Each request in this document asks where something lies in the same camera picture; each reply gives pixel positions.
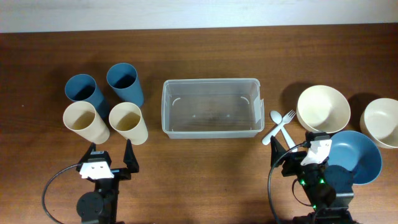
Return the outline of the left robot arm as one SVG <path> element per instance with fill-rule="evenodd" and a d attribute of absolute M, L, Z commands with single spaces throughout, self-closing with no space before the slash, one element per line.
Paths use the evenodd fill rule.
<path fill-rule="evenodd" d="M 132 143 L 127 140 L 123 162 L 125 167 L 111 168 L 107 151 L 97 151 L 91 143 L 78 162 L 76 170 L 82 179 L 95 184 L 95 189 L 83 194 L 77 201 L 76 211 L 82 223 L 116 223 L 119 183 L 131 180 L 131 174 L 139 172 Z"/>

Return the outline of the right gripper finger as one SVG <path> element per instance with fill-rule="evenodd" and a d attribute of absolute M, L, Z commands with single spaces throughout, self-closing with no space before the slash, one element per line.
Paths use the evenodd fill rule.
<path fill-rule="evenodd" d="M 276 139 L 275 136 L 271 137 L 271 167 L 275 165 L 275 167 L 279 167 L 285 161 L 283 159 L 283 155 L 287 151 L 281 145 L 281 143 Z"/>
<path fill-rule="evenodd" d="M 326 132 L 310 132 L 305 133 L 306 142 L 321 141 L 330 139 L 330 135 Z"/>

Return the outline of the white plastic fork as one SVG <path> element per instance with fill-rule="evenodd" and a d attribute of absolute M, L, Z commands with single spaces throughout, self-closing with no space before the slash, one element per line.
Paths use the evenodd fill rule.
<path fill-rule="evenodd" d="M 281 127 L 282 127 L 283 123 L 277 124 L 277 126 L 271 130 L 263 139 L 262 139 L 262 143 L 263 145 L 268 145 L 271 142 L 271 137 L 277 135 L 277 133 L 280 131 Z"/>

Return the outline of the blue bowl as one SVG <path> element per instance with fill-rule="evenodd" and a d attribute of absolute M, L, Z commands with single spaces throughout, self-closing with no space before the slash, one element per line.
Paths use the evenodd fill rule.
<path fill-rule="evenodd" d="M 331 137 L 329 165 L 351 171 L 355 185 L 370 184 L 382 171 L 379 148 L 366 135 L 357 131 L 341 131 Z"/>

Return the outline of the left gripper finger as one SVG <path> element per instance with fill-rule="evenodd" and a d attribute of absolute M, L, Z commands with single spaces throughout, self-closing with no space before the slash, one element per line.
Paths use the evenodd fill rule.
<path fill-rule="evenodd" d="M 139 164 L 135 157 L 130 139 L 128 139 L 127 143 L 126 143 L 123 162 L 127 166 L 127 169 L 130 171 L 130 173 L 138 173 L 139 172 Z"/>
<path fill-rule="evenodd" d="M 96 144 L 95 143 L 91 143 L 88 150 L 84 153 L 84 155 L 81 157 L 81 159 L 78 161 L 79 164 L 83 164 L 85 162 L 88 161 L 88 159 L 90 158 L 90 155 L 92 152 L 96 151 Z"/>

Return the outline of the cream bowl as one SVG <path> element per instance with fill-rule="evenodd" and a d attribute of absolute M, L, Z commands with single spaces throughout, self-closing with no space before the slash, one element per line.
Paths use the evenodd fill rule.
<path fill-rule="evenodd" d="M 397 100 L 379 98 L 370 102 L 361 115 L 360 128 L 377 146 L 397 148 Z"/>
<path fill-rule="evenodd" d="M 307 131 L 336 133 L 349 123 L 351 108 L 346 97 L 338 90 L 326 85 L 315 85 L 300 94 L 297 118 Z"/>

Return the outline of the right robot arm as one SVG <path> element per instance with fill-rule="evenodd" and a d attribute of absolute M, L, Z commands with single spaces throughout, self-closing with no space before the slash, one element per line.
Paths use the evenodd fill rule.
<path fill-rule="evenodd" d="M 293 217 L 292 223 L 355 223 L 348 211 L 354 197 L 353 173 L 339 165 L 329 165 L 332 140 L 324 132 L 305 133 L 305 141 L 285 150 L 279 141 L 271 137 L 271 169 L 267 180 L 267 193 L 272 214 L 277 216 L 271 197 L 273 170 L 282 166 L 284 177 L 296 176 L 293 181 L 302 186 L 314 212 Z"/>

